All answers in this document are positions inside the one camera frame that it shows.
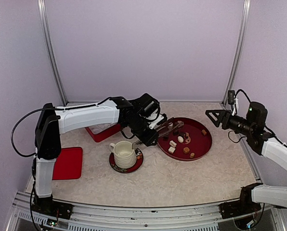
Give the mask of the white rectangular chocolate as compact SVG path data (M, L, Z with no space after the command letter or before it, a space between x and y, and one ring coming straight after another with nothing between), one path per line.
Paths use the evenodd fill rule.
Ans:
M174 141L170 141L170 146L173 147L173 148L175 148L175 147L177 146L177 143L174 142Z

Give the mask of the metal serving tongs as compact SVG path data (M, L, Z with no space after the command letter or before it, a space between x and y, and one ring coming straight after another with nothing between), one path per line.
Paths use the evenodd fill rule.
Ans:
M168 121L164 122L157 128L154 128L158 132L158 139L165 136L169 136L171 132L177 131L184 126L184 123L181 120L175 121L175 118L170 118Z

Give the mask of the white square chocolate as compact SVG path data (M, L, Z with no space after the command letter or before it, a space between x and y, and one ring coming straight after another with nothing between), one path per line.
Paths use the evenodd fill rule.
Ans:
M174 148L174 147L170 147L170 148L168 149L168 152L171 153L171 154L173 154L173 153L175 152L175 148Z

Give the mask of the round dark red tray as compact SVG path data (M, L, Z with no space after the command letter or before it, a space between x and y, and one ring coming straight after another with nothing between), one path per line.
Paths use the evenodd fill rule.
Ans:
M206 155L212 146L212 136L209 130L200 122L186 117L175 117L175 121L181 120L184 126L180 128L178 135L173 135L173 132L169 134L169 139L164 141L163 138L158 139L158 146L169 157L179 161L195 161ZM205 130L207 134L204 136L202 130ZM178 137L183 137L183 142L178 141ZM168 152L170 141L177 143L175 152L173 154ZM183 153L183 148L188 147L190 152L188 154ZM190 154L194 153L194 158L190 158Z

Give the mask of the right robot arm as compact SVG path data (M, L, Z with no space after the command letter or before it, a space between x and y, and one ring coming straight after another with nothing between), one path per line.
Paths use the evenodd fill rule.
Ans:
M231 129L247 138L249 147L258 155L277 163L287 171L287 145L278 140L272 132L265 131L267 109L258 102L250 102L246 118L232 115L229 110L207 110L206 116L222 129ZM254 204L270 204L287 208L287 187L252 184L241 189L236 210L247 213Z

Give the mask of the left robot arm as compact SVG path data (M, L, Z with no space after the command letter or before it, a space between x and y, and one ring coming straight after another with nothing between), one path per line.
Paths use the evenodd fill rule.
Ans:
M46 214L52 214L57 209L52 199L52 176L54 164L62 149L62 134L94 125L120 124L129 127L132 134L149 147L158 140L155 127L164 118L158 100L147 93L133 100L122 96L108 97L98 103L71 107L45 104L35 129L34 189L39 208Z

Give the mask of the tan ridged square chocolate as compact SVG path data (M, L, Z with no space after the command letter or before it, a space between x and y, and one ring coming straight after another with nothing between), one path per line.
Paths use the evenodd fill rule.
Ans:
M190 149L188 147L183 148L183 153L188 154L190 152Z

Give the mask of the red chocolate box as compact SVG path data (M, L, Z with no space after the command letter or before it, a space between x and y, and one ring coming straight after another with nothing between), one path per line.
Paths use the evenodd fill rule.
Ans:
M92 137L95 142L102 142L107 138L115 135L116 133L120 132L121 126L120 124L113 125L100 133L94 133L90 128L85 128L88 134Z

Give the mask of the cream ceramic mug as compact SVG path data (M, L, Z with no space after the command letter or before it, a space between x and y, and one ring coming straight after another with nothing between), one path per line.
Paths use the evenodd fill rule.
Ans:
M135 150L129 141L110 143L109 149L114 154L114 161L119 168L130 168L136 163Z

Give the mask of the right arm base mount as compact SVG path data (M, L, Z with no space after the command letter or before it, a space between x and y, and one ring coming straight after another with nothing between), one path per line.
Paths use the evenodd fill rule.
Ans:
M234 218L242 215L247 215L261 210L261 205L251 202L250 204L244 204L239 200L232 202L224 202L219 205L222 219Z

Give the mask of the front aluminium rail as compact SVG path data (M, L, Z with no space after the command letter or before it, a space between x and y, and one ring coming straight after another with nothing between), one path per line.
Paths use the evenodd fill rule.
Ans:
M24 230L35 230L29 212L30 193L17 192L6 226L3 231L15 231L20 221L27 224ZM33 213L36 224L53 229L53 231L217 231L221 230L221 223L229 223L229 230L236 230L236 218L223 219L219 204L222 202L170 206L170 207L118 207L105 205L91 205L85 203L67 202L54 199L61 203L70 203L73 209L70 219L59 218L57 227L45 226L53 217ZM265 205L264 214L260 222L251 231L287 231L287 225L282 210Z

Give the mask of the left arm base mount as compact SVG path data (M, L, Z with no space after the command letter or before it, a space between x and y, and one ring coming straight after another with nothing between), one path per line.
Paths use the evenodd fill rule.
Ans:
M52 201L42 205L34 203L32 205L32 210L43 215L70 220L73 205L58 201Z

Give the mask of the right aluminium frame post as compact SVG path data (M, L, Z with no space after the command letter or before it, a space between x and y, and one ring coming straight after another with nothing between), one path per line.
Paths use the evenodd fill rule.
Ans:
M251 0L244 0L243 1L243 10L242 10L242 16L241 16L240 28L239 28L238 38L237 38L237 45L236 45L236 49L235 49L234 60L233 60L233 64L231 67L227 87L225 90L225 95L224 95L223 100L222 100L222 104L224 106L227 105L227 100L228 100L227 91L232 90L233 86L234 86L234 81L236 78L236 73L238 70L239 61L241 58L241 54L242 54L242 50L243 50L243 44L244 44L245 35L246 35L246 31L247 31L250 6L251 6Z

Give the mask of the aluminium frame post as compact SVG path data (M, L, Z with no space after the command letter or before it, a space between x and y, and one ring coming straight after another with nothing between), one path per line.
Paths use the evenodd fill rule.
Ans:
M51 65L54 81L56 83L58 94L60 96L62 105L66 106L68 104L68 100L67 100L67 96L65 94L65 90L62 84L62 80L60 78L60 74L59 74L59 70L58 70L58 66L57 66L57 62L56 62L56 58L54 54L54 49L52 46L50 27L49 27L47 11L46 11L46 4L44 0L38 0L37 3L38 3L40 21L42 25L42 30L44 34L45 44L47 48L48 57L50 60L50 65Z
M222 100L222 104L224 106L227 105L227 100L228 100L227 91L232 90L233 86L234 86L234 81L236 78L236 73L238 70L239 61L241 58L241 54L242 54L242 50L243 50L243 44L244 44L245 35L246 35L246 31L247 31L250 6L251 6L251 0L244 0L243 1L243 10L242 10L242 16L241 16L240 28L239 28L238 38L237 38L237 45L236 45L236 49L235 49L234 60L233 60L233 64L231 67L227 87L225 90L225 95L224 95L223 100Z

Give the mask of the left aluminium frame post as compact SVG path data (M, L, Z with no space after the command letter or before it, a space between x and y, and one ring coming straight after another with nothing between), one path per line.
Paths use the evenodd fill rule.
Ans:
M50 60L50 65L51 65L54 81L56 83L58 94L60 96L62 105L66 106L68 104L68 100L67 100L67 96L65 94L65 90L62 84L62 80L60 78L60 74L59 74L59 70L58 70L58 66L57 66L57 62L56 62L56 58L54 54L54 49L52 46L50 27L49 27L47 11L46 11L46 4L44 0L38 0L37 3L38 3L40 21L42 25L42 30L44 34L45 44L47 48L48 57Z

